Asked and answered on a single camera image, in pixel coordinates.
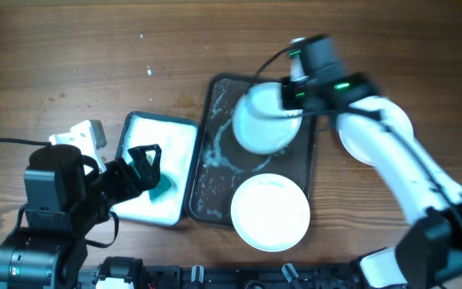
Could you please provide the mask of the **green yellow sponge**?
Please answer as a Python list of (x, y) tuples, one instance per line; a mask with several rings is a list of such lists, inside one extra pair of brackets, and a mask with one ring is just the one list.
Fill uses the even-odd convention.
[[(146, 158), (147, 158), (148, 163), (152, 167), (154, 167), (154, 162), (155, 162), (154, 160), (156, 159), (156, 157), (152, 157), (152, 155), (149, 155), (146, 153)], [(171, 191), (173, 191), (176, 188), (176, 184), (172, 180), (172, 178), (167, 173), (162, 173), (161, 165), (160, 165), (161, 161), (158, 161), (158, 164), (159, 164), (159, 169), (160, 169), (160, 179), (156, 187), (146, 190), (144, 189), (144, 186), (141, 184), (138, 184), (137, 186), (137, 189), (142, 194), (143, 193), (148, 194), (149, 201), (152, 204), (159, 202), (162, 197), (165, 197), (166, 195), (168, 195)], [(139, 175), (139, 171), (136, 166), (136, 162), (132, 161), (129, 163), (129, 165), (132, 167), (133, 171), (135, 172), (135, 174), (140, 180), (140, 175)]]

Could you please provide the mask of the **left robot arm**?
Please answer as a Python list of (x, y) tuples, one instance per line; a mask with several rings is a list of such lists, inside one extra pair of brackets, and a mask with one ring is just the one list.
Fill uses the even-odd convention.
[(157, 144), (128, 150), (132, 158), (97, 162), (74, 145), (55, 144), (30, 155), (24, 174), (27, 203), (0, 245), (0, 288), (74, 288), (91, 229), (119, 218), (111, 208), (160, 182)]

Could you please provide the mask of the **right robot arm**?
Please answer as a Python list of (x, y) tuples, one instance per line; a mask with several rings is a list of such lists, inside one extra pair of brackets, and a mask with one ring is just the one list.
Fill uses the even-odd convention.
[(351, 73), (332, 39), (294, 39), (282, 107), (300, 116), (329, 116), (343, 148), (372, 166), (409, 224), (393, 247), (359, 258), (368, 288), (432, 288), (462, 275), (462, 185), (415, 138), (406, 113), (361, 72)]

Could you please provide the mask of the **white plate blue smear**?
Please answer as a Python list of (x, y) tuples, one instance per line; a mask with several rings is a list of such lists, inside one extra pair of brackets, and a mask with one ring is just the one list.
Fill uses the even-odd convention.
[(274, 173), (244, 181), (233, 195), (230, 213), (241, 239), (265, 252), (297, 245), (310, 225), (310, 204), (302, 189)]

